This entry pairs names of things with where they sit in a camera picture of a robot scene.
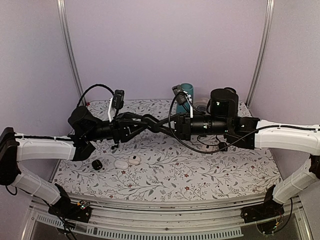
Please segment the black earbuds charging case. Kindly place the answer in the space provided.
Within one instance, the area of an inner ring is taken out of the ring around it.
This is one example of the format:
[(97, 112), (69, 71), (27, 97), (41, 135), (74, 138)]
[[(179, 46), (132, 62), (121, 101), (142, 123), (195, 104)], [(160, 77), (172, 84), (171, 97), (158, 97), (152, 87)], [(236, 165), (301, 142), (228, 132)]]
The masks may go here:
[(142, 116), (142, 121), (147, 124), (147, 129), (150, 130), (151, 132), (153, 133), (160, 132), (159, 119), (155, 118), (150, 114), (145, 114)]

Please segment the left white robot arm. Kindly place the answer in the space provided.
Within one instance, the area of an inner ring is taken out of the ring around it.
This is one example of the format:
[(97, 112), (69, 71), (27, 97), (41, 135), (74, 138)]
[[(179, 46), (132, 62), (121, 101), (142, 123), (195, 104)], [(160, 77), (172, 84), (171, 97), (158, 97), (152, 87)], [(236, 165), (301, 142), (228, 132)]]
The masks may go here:
[(5, 128), (0, 136), (0, 184), (45, 200), (63, 217), (70, 217), (75, 211), (64, 189), (23, 168), (21, 162), (36, 159), (84, 161), (95, 151), (93, 142), (125, 143), (148, 128), (140, 115), (125, 112), (103, 121), (85, 106), (77, 107), (68, 123), (74, 130), (69, 136), (27, 136), (16, 133), (11, 127)]

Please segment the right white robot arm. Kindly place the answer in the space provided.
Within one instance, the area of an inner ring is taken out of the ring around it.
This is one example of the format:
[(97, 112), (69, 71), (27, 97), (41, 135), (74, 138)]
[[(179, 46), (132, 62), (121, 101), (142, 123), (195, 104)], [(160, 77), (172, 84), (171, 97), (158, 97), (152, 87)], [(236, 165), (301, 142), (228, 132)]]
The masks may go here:
[(228, 146), (254, 149), (284, 149), (309, 154), (305, 163), (282, 182), (270, 187), (259, 206), (262, 218), (269, 218), (291, 197), (305, 190), (320, 179), (320, 127), (319, 125), (292, 125), (238, 116), (239, 96), (230, 87), (211, 91), (208, 113), (194, 115), (177, 113), (157, 125), (168, 126), (168, 135), (181, 144), (192, 135), (222, 135)]

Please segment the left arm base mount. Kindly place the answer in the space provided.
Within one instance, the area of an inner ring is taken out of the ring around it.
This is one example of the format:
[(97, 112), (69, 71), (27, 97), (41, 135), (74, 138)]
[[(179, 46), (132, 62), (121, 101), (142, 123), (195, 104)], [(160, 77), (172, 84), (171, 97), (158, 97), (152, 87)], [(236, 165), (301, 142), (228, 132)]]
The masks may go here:
[(54, 185), (59, 191), (60, 198), (55, 204), (49, 205), (48, 213), (62, 219), (88, 223), (92, 214), (91, 203), (86, 200), (72, 203), (67, 192), (60, 185), (56, 183)]

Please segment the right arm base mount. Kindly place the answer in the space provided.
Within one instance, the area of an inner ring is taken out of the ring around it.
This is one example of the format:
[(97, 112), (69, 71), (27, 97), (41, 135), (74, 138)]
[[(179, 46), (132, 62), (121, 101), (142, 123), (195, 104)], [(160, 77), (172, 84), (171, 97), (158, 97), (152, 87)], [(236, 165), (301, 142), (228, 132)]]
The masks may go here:
[(264, 200), (260, 204), (243, 207), (240, 216), (245, 223), (265, 220), (282, 215), (285, 211), (283, 203), (277, 203), (273, 200), (273, 190), (276, 185), (272, 185), (266, 192)]

